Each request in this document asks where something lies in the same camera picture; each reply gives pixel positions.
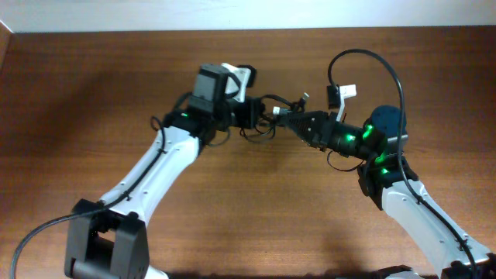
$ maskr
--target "wood grain surface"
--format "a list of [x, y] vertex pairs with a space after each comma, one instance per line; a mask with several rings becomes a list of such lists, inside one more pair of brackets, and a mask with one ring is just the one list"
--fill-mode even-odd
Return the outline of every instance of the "wood grain surface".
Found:
[[[202, 63], [252, 64], [251, 96], [326, 109], [326, 70], [340, 51], [383, 55], [406, 95], [406, 157], [438, 204], [496, 250], [496, 28], [15, 34], [0, 75], [0, 277], [35, 226], [97, 200], [193, 88]], [[356, 84], [346, 121], [398, 103], [388, 73], [359, 54], [336, 64]], [[341, 167], [354, 159], [332, 158]], [[149, 226], [151, 263], [200, 274], [342, 274], [406, 264], [432, 268], [406, 232], [363, 196], [356, 173], [280, 129], [270, 143], [233, 133], [174, 182]], [[67, 224], [25, 248], [19, 278], [62, 278]]]
[[0, 71], [2, 70], [3, 58], [9, 45], [10, 31], [0, 22]]

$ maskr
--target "green led light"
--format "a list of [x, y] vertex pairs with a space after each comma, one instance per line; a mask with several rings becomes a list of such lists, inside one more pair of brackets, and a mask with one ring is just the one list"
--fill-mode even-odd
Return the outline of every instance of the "green led light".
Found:
[[379, 164], [379, 163], [384, 162], [384, 160], [386, 160], [386, 155], [385, 155], [385, 153], [382, 153], [382, 155], [375, 160], [375, 163]]
[[366, 137], [370, 136], [370, 133], [372, 133], [372, 129], [374, 128], [372, 125], [367, 125], [365, 128], [367, 128], [367, 131], [363, 133], [363, 139], [365, 140]]

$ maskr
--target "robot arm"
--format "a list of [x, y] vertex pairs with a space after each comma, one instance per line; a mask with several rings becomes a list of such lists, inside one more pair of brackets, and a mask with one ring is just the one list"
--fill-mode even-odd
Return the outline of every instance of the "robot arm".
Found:
[[[349, 95], [350, 92], [344, 90], [341, 94]], [[337, 105], [344, 106], [344, 97], [336, 98], [341, 101]], [[439, 278], [470, 277], [467, 253], [440, 218], [418, 203], [400, 174], [397, 162], [399, 115], [398, 108], [383, 105], [372, 112], [362, 127], [347, 125], [340, 122], [339, 114], [322, 111], [284, 112], [277, 117], [277, 122], [293, 130], [311, 147], [321, 151], [329, 148], [345, 157], [366, 160], [367, 164], [357, 168], [362, 192], [413, 238], [434, 266]], [[401, 149], [408, 140], [405, 126], [401, 131]], [[470, 237], [432, 200], [404, 157], [402, 161], [413, 190], [463, 237], [478, 265], [479, 274], [487, 275], [491, 268], [496, 268], [494, 254]]]
[[[174, 180], [210, 144], [216, 130], [226, 130], [229, 126], [253, 127], [258, 112], [253, 118], [246, 111], [262, 108], [244, 95], [254, 75], [254, 69], [249, 66], [205, 64], [201, 67], [194, 91], [187, 94], [188, 107], [182, 110], [177, 104], [166, 115], [160, 125], [163, 131], [157, 131], [151, 147], [126, 177], [98, 203], [80, 200], [74, 206], [74, 214], [92, 212], [126, 196], [104, 212], [71, 220], [64, 265], [66, 276], [167, 278], [164, 272], [149, 265], [146, 227]], [[115, 231], [114, 242], [102, 237], [109, 230]]]

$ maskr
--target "black cable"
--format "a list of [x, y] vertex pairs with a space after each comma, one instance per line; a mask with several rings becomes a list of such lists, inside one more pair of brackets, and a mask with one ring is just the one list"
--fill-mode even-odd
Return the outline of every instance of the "black cable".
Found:
[[98, 213], [104, 212], [104, 211], [112, 208], [114, 205], [117, 205], [118, 203], [120, 203], [122, 200], [124, 200], [125, 198], [127, 198], [129, 196], [129, 194], [136, 188], [136, 186], [141, 182], [141, 180], [144, 179], [144, 177], [146, 176], [146, 174], [148, 173], [148, 171], [150, 171], [150, 169], [153, 167], [153, 165], [158, 161], [160, 155], [162, 155], [162, 153], [164, 152], [165, 140], [166, 139], [165, 139], [165, 132], [164, 132], [164, 127], [162, 126], [162, 122], [157, 117], [155, 117], [155, 116], [152, 116], [152, 120], [150, 120], [150, 121], [155, 121], [155, 122], [158, 123], [158, 125], [160, 127], [160, 132], [162, 134], [162, 144], [161, 144], [161, 148], [157, 152], [157, 155], [148, 164], [148, 166], [146, 167], [146, 169], [136, 179], [136, 181], [134, 181], [134, 183], [127, 190], [125, 190], [115, 201], [112, 201], [112, 202], [108, 203], [107, 205], [103, 206], [100, 209], [92, 210], [90, 212], [82, 212], [82, 213], [77, 213], [77, 214], [70, 214], [70, 215], [59, 217], [59, 218], [55, 218], [55, 219], [52, 219], [52, 220], [50, 220], [48, 222], [45, 222], [45, 223], [37, 226], [34, 230], [32, 230], [31, 232], [29, 232], [21, 240], [21, 242], [19, 243], [19, 245], [17, 246], [17, 248], [15, 248], [14, 256], [12, 257], [12, 262], [11, 262], [11, 265], [10, 265], [10, 279], [16, 279], [16, 273], [15, 272], [17, 270], [17, 263], [19, 261], [19, 257], [21, 256], [22, 249], [24, 249], [24, 247], [26, 246], [26, 244], [35, 235], [37, 235], [38, 233], [40, 233], [44, 229], [47, 229], [47, 228], [49, 228], [49, 227], [51, 227], [53, 225], [56, 225], [58, 223], [65, 222], [65, 221], [70, 221], [70, 220], [74, 220], [74, 219], [77, 219], [77, 218], [85, 217], [85, 216], [88, 216], [88, 215], [94, 215], [94, 214], [98, 214]]
[[331, 153], [332, 153], [332, 150], [329, 151], [329, 153], [327, 153], [327, 164], [329, 166], [331, 166], [333, 169], [335, 169], [336, 171], [342, 171], [342, 172], [351, 172], [351, 171], [354, 171], [356, 170], [358, 167], [360, 167], [362, 164], [363, 164], [363, 160], [357, 164], [355, 167], [352, 167], [350, 169], [340, 169], [338, 167], [334, 167], [332, 164], [331, 164]]
[[375, 58], [376, 60], [381, 62], [386, 67], [389, 74], [393, 77], [394, 82], [396, 84], [396, 87], [398, 89], [399, 97], [400, 97], [400, 114], [401, 115], [400, 115], [400, 121], [398, 123], [398, 138], [397, 138], [398, 149], [397, 149], [396, 155], [397, 155], [397, 159], [398, 159], [398, 166], [400, 169], [401, 177], [403, 178], [403, 181], [404, 181], [407, 189], [410, 191], [410, 193], [412, 193], [413, 197], [415, 197], [415, 199], [417, 199], [417, 202], [419, 204], [423, 204], [455, 236], [456, 240], [458, 241], [458, 243], [462, 247], [463, 251], [465, 251], [465, 254], [467, 255], [467, 257], [470, 261], [470, 264], [472, 265], [472, 279], [477, 279], [477, 265], [475, 264], [474, 256], [470, 252], [470, 248], [467, 245], [467, 243], [462, 239], [460, 234], [453, 228], [453, 226], [448, 221], [446, 221], [446, 219], [442, 215], [439, 214], [439, 212], [437, 212], [427, 201], [425, 201], [421, 195], [417, 194], [413, 190], [412, 186], [410, 185], [410, 182], [408, 182], [408, 179], [406, 177], [405, 170], [403, 169], [403, 162], [401, 159], [401, 132], [403, 131], [403, 125], [405, 123], [405, 96], [403, 94], [403, 89], [401, 88], [401, 82], [399, 80], [398, 75], [394, 71], [393, 67], [384, 58], [382, 58], [380, 55], [378, 55], [378, 54], [376, 54], [370, 50], [361, 50], [361, 49], [345, 50], [342, 53], [336, 55], [336, 57], [334, 57], [332, 59], [331, 63], [329, 64], [329, 68], [327, 69], [327, 75], [329, 78], [329, 82], [335, 88], [337, 88], [337, 86], [334, 83], [334, 81], [332, 80], [332, 76], [331, 76], [332, 66], [340, 57], [342, 57], [348, 53], [362, 53], [362, 54], [366, 54], [370, 57]]
[[[286, 100], [285, 98], [282, 98], [281, 96], [277, 96], [277, 95], [273, 95], [273, 94], [267, 94], [267, 95], [260, 97], [260, 100], [263, 100], [265, 98], [269, 98], [269, 99], [274, 100], [276, 102], [280, 102], [284, 105], [287, 105], [290, 110], [293, 110], [295, 108], [295, 103], [291, 103], [290, 101]], [[251, 143], [266, 143], [266, 142], [272, 140], [276, 136], [275, 119], [271, 118], [267, 115], [264, 115], [263, 113], [260, 113], [260, 117], [264, 121], [266, 121], [268, 123], [268, 126], [270, 127], [266, 132], [262, 132], [257, 127], [255, 127], [255, 130], [257, 131], [258, 134], [247, 135], [245, 129], [241, 128], [239, 130], [239, 135]], [[270, 135], [270, 136], [265, 138], [265, 139], [253, 140], [254, 138], [262, 137], [262, 136], [268, 136], [268, 135]]]
[[283, 103], [283, 104], [287, 105], [290, 109], [293, 109], [295, 106], [295, 104], [291, 103], [290, 101], [286, 100], [285, 98], [282, 98], [282, 97], [274, 95], [274, 94], [264, 95], [264, 96], [260, 97], [260, 100], [263, 100], [265, 98], [269, 98], [269, 99], [278, 101], [280, 103]]
[[[271, 136], [266, 138], [266, 139], [262, 139], [262, 140], [253, 140], [252, 138], [257, 138], [257, 137], [261, 137], [261, 136], [267, 136], [271, 133]], [[258, 134], [258, 135], [247, 135], [246, 132], [245, 132], [245, 129], [244, 128], [241, 128], [239, 130], [239, 135], [242, 136], [245, 140], [248, 140], [249, 142], [251, 143], [266, 143], [270, 140], [272, 140], [275, 136], [276, 136], [276, 127], [271, 127], [268, 131], [266, 131], [265, 133], [263, 134]]]

